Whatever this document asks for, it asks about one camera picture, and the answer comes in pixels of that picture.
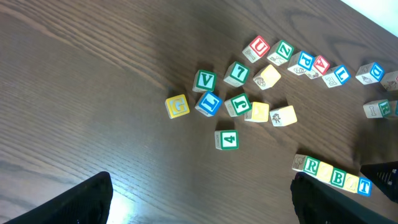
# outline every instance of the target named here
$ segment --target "wooden surface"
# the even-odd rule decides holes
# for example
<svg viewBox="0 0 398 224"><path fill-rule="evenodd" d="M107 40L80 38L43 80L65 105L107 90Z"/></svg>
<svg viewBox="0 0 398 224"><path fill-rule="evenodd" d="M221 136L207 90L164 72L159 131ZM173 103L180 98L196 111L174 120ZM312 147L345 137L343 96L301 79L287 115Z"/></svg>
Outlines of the wooden surface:
<svg viewBox="0 0 398 224"><path fill-rule="evenodd" d="M111 174L109 223L298 223L290 183L299 151L359 175L360 164L398 159L397 123L366 119L362 105L393 99L352 78L327 89L280 68L261 91L242 49L262 35L322 54L352 75L379 62L398 70L398 39L334 0L0 0L0 222L99 171ZM222 81L235 60L242 88ZM298 123L206 118L193 109L198 69L218 74L215 93L246 92L271 109L293 105ZM167 97L187 95L191 113L170 120ZM237 151L215 149L214 130L236 128ZM378 189L344 193L398 221Z"/></svg>

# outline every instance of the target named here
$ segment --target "red block face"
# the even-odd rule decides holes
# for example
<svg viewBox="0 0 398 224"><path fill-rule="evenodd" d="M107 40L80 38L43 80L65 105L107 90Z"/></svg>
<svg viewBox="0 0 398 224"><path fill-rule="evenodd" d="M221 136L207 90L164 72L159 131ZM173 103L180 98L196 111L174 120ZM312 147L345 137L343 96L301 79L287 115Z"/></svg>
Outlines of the red block face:
<svg viewBox="0 0 398 224"><path fill-rule="evenodd" d="M330 64L326 61L321 55L317 56L313 66L322 74L324 75L328 70Z"/></svg>
<svg viewBox="0 0 398 224"><path fill-rule="evenodd" d="M269 50L269 45L267 42L261 37L257 36L251 43L250 48L260 57L264 56Z"/></svg>

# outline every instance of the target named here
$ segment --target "black object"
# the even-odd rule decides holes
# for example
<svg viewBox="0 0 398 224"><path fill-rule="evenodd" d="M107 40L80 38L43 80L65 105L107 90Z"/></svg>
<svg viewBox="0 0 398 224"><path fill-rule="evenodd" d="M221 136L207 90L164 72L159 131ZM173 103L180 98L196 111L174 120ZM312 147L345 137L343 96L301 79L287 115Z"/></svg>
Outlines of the black object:
<svg viewBox="0 0 398 224"><path fill-rule="evenodd" d="M297 173L290 189L300 224L396 224L303 172Z"/></svg>
<svg viewBox="0 0 398 224"><path fill-rule="evenodd" d="M112 196L111 176L100 172L5 224L106 224Z"/></svg>
<svg viewBox="0 0 398 224"><path fill-rule="evenodd" d="M398 162L361 166L361 173L376 185L390 200L398 203Z"/></svg>

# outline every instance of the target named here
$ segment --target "blue block face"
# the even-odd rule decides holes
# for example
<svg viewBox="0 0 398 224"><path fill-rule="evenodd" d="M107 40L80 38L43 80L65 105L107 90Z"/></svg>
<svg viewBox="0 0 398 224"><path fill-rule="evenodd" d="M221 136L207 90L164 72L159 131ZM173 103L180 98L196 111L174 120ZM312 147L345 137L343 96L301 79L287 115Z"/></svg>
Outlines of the blue block face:
<svg viewBox="0 0 398 224"><path fill-rule="evenodd" d="M359 178L358 193L367 197L371 196L372 182L364 177Z"/></svg>
<svg viewBox="0 0 398 224"><path fill-rule="evenodd" d="M307 69L307 71L311 71L312 65L315 61L315 58L312 57L310 54L306 53L305 51L301 51L300 58L298 58L297 64Z"/></svg>
<svg viewBox="0 0 398 224"><path fill-rule="evenodd" d="M351 75L349 74L347 68L344 65L340 65L335 70L335 75L341 84L346 83L351 78Z"/></svg>
<svg viewBox="0 0 398 224"><path fill-rule="evenodd" d="M214 116L220 108L222 102L223 101L218 96L212 94L210 91L207 91L200 100L199 107Z"/></svg>
<svg viewBox="0 0 398 224"><path fill-rule="evenodd" d="M381 78L384 76L384 69L378 64L374 63L373 67L370 71L370 74L377 80L380 81Z"/></svg>

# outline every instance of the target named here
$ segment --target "number block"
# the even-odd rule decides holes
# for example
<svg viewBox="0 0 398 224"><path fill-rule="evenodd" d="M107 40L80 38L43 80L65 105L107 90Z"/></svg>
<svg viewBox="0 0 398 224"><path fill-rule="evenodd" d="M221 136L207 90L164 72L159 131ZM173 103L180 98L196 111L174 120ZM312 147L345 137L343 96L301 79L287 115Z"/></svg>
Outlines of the number block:
<svg viewBox="0 0 398 224"><path fill-rule="evenodd" d="M316 178L324 183L330 183L333 166L326 162L320 162Z"/></svg>
<svg viewBox="0 0 398 224"><path fill-rule="evenodd" d="M251 122L267 122L268 113L269 113L268 104L253 102L251 103L251 110L244 114L244 120Z"/></svg>
<svg viewBox="0 0 398 224"><path fill-rule="evenodd" d="M237 130L215 131L216 149L232 150L239 148L239 135Z"/></svg>
<svg viewBox="0 0 398 224"><path fill-rule="evenodd" d="M251 104L245 93L226 100L224 104L231 117L241 116L251 110Z"/></svg>
<svg viewBox="0 0 398 224"><path fill-rule="evenodd" d="M214 91L216 86L217 74L204 70L199 70L193 81L192 91L203 93L205 91Z"/></svg>
<svg viewBox="0 0 398 224"><path fill-rule="evenodd" d="M398 119L398 101L390 101L391 114L386 116L387 119Z"/></svg>
<svg viewBox="0 0 398 224"><path fill-rule="evenodd" d="M305 72L311 71L314 61L314 57L302 50L292 56L287 70L296 75L303 75Z"/></svg>
<svg viewBox="0 0 398 224"><path fill-rule="evenodd" d="M343 190L356 194L358 191L358 183L359 183L359 177L351 174L346 174Z"/></svg>
<svg viewBox="0 0 398 224"><path fill-rule="evenodd" d="M293 106L285 106L269 112L272 124L275 127L283 127L297 122Z"/></svg>
<svg viewBox="0 0 398 224"><path fill-rule="evenodd" d="M370 197L372 192L372 182L364 177L359 178L357 193L363 196Z"/></svg>
<svg viewBox="0 0 398 224"><path fill-rule="evenodd" d="M385 118L392 114L388 100L376 100L363 105L367 118Z"/></svg>
<svg viewBox="0 0 398 224"><path fill-rule="evenodd" d="M322 75L326 74L330 64L326 59L324 59L321 55L315 57L315 62L312 65L311 71L305 72L305 74L311 78L319 78Z"/></svg>
<svg viewBox="0 0 398 224"><path fill-rule="evenodd" d="M398 71L387 73L380 83L387 91L398 90Z"/></svg>
<svg viewBox="0 0 398 224"><path fill-rule="evenodd" d="M259 35L243 49L242 53L251 63L254 63L262 58L268 51L268 43Z"/></svg>
<svg viewBox="0 0 398 224"><path fill-rule="evenodd" d="M246 83L250 69L239 62L234 62L226 71L224 82L231 86L239 87Z"/></svg>
<svg viewBox="0 0 398 224"><path fill-rule="evenodd" d="M363 65L358 69L355 78L363 85L379 82L384 75L384 69L376 62Z"/></svg>
<svg viewBox="0 0 398 224"><path fill-rule="evenodd" d="M306 159L307 159L307 156L304 156L301 154L294 155L292 170L296 170L298 172L303 171Z"/></svg>
<svg viewBox="0 0 398 224"><path fill-rule="evenodd" d="M165 105L170 119L189 114L189 107L184 94L166 99Z"/></svg>
<svg viewBox="0 0 398 224"><path fill-rule="evenodd" d="M333 88L344 85L351 78L351 75L344 65L339 65L329 69L322 78L328 88Z"/></svg>
<svg viewBox="0 0 398 224"><path fill-rule="evenodd" d="M303 171L310 174L311 176L316 177L319 170L319 163L320 161L318 159L314 159L310 156L307 156L305 158Z"/></svg>
<svg viewBox="0 0 398 224"><path fill-rule="evenodd" d="M279 66L290 60L293 51L293 46L291 46L288 42L284 40L280 40L278 43L274 44L274 46L271 47L267 59L276 66Z"/></svg>
<svg viewBox="0 0 398 224"><path fill-rule="evenodd" d="M214 116L220 108L223 100L212 92L207 91L199 99L195 109L203 113L205 116Z"/></svg>
<svg viewBox="0 0 398 224"><path fill-rule="evenodd" d="M334 187L342 189L344 187L344 182L346 180L346 174L347 173L341 169L337 169L336 167L333 168L330 184L333 185Z"/></svg>
<svg viewBox="0 0 398 224"><path fill-rule="evenodd" d="M280 78L281 75L274 66L268 65L253 77L253 81L260 87L260 89L266 90L273 87Z"/></svg>

